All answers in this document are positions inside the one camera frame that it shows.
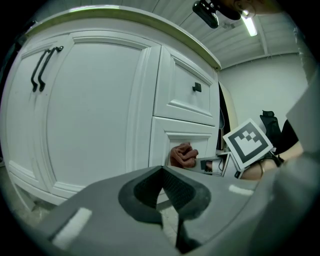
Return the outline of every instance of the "drawer front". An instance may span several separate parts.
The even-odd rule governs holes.
[[[152,118],[149,167],[170,165],[170,151],[181,143],[190,142],[198,150],[197,158],[216,154],[218,128],[162,117]]]
[[[196,83],[201,91],[194,91]],[[185,56],[162,46],[153,115],[215,126],[219,106],[217,82]]]

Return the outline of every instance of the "white tile floor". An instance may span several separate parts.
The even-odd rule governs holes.
[[[175,245],[178,232],[178,213],[172,205],[160,210],[160,213],[162,215],[163,232]]]

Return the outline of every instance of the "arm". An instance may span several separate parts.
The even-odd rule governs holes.
[[[300,156],[302,153],[303,153],[303,148],[300,142],[298,141],[296,144],[290,147],[287,151],[279,154],[279,156],[284,161],[287,161],[290,158],[296,158]],[[265,172],[277,168],[275,162],[271,159],[263,160],[261,162],[261,165]],[[261,169],[260,164],[255,163],[252,166],[250,166],[247,170],[244,171],[241,179],[255,181],[255,180],[261,179],[262,174],[263,174],[263,171]]]

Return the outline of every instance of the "wrist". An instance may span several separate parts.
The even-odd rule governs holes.
[[[275,161],[273,161],[272,159],[263,160],[261,162],[261,165],[262,165],[264,171],[268,171],[268,170],[272,170],[272,169],[277,168]]]

